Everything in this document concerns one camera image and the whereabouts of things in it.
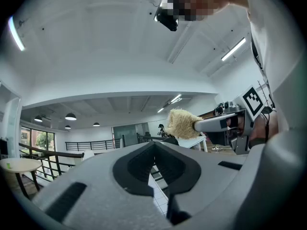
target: table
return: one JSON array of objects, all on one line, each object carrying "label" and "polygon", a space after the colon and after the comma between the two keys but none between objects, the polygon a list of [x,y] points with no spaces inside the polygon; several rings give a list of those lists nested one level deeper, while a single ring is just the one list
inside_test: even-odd
[{"label": "table", "polygon": [[29,196],[24,188],[20,173],[31,172],[35,187],[39,191],[39,186],[35,176],[35,170],[42,166],[41,162],[34,159],[9,158],[0,160],[0,166],[5,171],[15,173],[20,189],[24,196],[26,196],[27,198],[29,198]]},{"label": "table", "polygon": [[195,146],[196,144],[203,142],[204,150],[205,152],[208,152],[205,136],[198,136],[195,139],[189,139],[189,140],[184,140],[180,138],[177,140],[178,140],[179,146],[184,147],[184,148],[191,148]]}]

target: ceiling light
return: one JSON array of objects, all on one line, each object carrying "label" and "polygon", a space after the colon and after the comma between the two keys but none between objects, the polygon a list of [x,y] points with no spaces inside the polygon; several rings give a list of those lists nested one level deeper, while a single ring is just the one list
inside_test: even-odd
[{"label": "ceiling light", "polygon": [[73,113],[68,113],[65,117],[67,120],[77,120],[76,115]]},{"label": "ceiling light", "polygon": [[171,103],[174,102],[175,100],[177,100],[180,96],[181,96],[181,94],[177,95],[173,100],[171,100]]},{"label": "ceiling light", "polygon": [[222,61],[225,61],[228,57],[230,57],[238,48],[240,48],[244,43],[246,42],[246,39],[243,38],[240,42],[237,43],[226,55],[222,57]]},{"label": "ceiling light", "polygon": [[36,117],[34,118],[34,120],[37,121],[37,122],[40,122],[40,123],[43,121],[43,120],[42,120],[42,117],[41,117],[40,115],[36,116]]},{"label": "ceiling light", "polygon": [[16,31],[14,21],[13,21],[13,16],[9,19],[8,24],[9,24],[11,34],[13,35],[13,38],[15,39],[17,46],[19,47],[19,49],[21,51],[24,51],[24,44],[22,43],[22,41],[21,41],[17,31]]}]

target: black pendant lamp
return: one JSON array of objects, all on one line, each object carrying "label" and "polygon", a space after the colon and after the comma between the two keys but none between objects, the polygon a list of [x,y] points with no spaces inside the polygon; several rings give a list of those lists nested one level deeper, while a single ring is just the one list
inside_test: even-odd
[{"label": "black pendant lamp", "polygon": [[40,122],[40,123],[43,121],[43,120],[42,120],[42,117],[41,117],[40,115],[36,116],[36,117],[34,118],[34,120],[37,121],[37,122]]},{"label": "black pendant lamp", "polygon": [[73,113],[68,113],[65,117],[67,120],[77,120],[76,115]]}]

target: floor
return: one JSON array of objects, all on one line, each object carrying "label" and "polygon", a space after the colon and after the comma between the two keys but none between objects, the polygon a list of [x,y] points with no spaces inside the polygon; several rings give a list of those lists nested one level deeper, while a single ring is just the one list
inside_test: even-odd
[{"label": "floor", "polygon": [[[16,194],[23,194],[20,186],[17,182],[16,175],[14,173],[5,172],[5,179],[10,187],[10,189]],[[29,198],[32,199],[37,193],[37,189],[34,183],[27,177],[21,176],[21,180],[24,184],[25,190],[27,191]]]}]

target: tree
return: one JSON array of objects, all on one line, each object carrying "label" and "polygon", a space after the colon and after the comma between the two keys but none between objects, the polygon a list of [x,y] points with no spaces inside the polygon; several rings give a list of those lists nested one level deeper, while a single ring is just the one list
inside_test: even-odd
[{"label": "tree", "polygon": [[[47,149],[47,139],[46,139],[46,132],[41,132],[39,133],[39,135],[37,136],[36,139],[36,146],[40,147],[40,148],[45,148]],[[52,133],[48,133],[48,144],[50,145],[50,142],[53,140],[53,134]]]}]

